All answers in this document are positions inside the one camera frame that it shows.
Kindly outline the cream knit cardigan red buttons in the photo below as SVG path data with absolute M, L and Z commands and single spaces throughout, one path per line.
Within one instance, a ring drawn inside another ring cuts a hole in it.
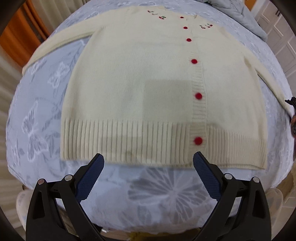
M 189 167 L 202 152 L 223 168 L 266 168 L 260 80 L 292 109 L 224 28 L 160 6 L 129 6 L 56 33 L 29 63 L 83 37 L 62 106 L 61 159 L 100 153 L 111 163 Z

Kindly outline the white panelled wardrobe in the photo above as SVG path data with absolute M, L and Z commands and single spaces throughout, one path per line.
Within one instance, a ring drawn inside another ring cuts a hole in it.
M 271 1 L 255 1 L 251 13 L 267 33 L 267 44 L 283 69 L 293 95 L 295 95 L 295 34 Z

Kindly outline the grey quilted duvet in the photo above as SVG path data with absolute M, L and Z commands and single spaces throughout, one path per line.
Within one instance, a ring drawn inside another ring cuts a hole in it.
M 260 27 L 252 13 L 242 1 L 212 0 L 204 2 L 233 18 L 250 32 L 260 37 L 264 42 L 267 42 L 267 33 Z

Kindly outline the orange curtain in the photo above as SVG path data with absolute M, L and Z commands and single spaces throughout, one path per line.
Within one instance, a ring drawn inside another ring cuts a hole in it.
M 50 36 L 32 1 L 25 1 L 1 34 L 1 47 L 23 67 L 34 51 Z

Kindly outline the cream sheer curtain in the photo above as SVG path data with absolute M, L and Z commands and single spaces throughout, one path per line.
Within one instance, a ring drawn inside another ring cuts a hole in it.
M 87 2 L 86 0 L 32 0 L 33 7 L 50 33 Z

